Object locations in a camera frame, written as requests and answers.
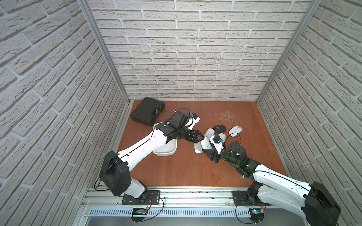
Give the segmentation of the silver mouse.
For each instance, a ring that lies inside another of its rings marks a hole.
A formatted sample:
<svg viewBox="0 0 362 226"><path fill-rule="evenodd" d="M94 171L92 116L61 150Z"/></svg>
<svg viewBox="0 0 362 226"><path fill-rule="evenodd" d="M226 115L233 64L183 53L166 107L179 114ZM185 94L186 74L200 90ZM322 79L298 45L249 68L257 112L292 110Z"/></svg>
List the silver mouse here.
<svg viewBox="0 0 362 226"><path fill-rule="evenodd" d="M197 144L194 144L194 150L195 150L195 153L196 154L201 154L203 153L203 149L202 149L202 145L201 143L197 143Z"/></svg>

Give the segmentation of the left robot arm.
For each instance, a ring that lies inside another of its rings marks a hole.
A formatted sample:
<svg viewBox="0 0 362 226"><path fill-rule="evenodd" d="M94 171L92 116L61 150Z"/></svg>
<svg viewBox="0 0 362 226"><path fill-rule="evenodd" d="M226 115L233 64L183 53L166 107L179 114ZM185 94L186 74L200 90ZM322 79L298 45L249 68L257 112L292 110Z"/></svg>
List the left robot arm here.
<svg viewBox="0 0 362 226"><path fill-rule="evenodd" d="M170 143L172 140L184 139L197 144L204 139L200 131L190 126L173 126L170 122L160 122L145 138L118 153L108 152L99 173L99 180L106 185L106 191L113 196L130 195L140 198L146 193L146 187L131 177L134 167L150 153Z"/></svg>

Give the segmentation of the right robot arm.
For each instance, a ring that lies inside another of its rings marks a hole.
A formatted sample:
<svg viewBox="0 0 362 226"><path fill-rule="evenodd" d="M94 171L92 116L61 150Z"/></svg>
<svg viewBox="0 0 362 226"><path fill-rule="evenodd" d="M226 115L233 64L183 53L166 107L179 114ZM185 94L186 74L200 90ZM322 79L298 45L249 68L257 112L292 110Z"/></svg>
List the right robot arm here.
<svg viewBox="0 0 362 226"><path fill-rule="evenodd" d="M223 142L213 145L203 140L195 150L205 153L215 163L226 161L241 176L252 180L247 190L250 203L260 200L285 209L306 220L310 226L338 225L341 208L325 185L317 181L309 184L273 171L248 158L239 142L232 142L225 148Z"/></svg>

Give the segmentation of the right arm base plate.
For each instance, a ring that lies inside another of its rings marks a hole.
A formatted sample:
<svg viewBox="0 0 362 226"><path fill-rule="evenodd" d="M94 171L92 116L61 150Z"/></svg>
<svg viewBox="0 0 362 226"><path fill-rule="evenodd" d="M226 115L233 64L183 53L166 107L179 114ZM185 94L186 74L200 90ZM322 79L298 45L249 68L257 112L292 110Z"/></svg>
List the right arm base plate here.
<svg viewBox="0 0 362 226"><path fill-rule="evenodd" d="M235 205L241 206L270 206L270 204L263 203L257 195L249 194L248 191L232 191L233 201Z"/></svg>

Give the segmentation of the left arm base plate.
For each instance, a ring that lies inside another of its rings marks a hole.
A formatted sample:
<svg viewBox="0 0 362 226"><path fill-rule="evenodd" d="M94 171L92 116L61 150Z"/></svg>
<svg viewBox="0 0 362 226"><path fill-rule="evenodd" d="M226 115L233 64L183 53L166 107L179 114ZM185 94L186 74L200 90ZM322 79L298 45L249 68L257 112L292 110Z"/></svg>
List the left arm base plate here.
<svg viewBox="0 0 362 226"><path fill-rule="evenodd" d="M143 192L139 198L131 195L123 195L122 205L159 205L160 190L148 190Z"/></svg>

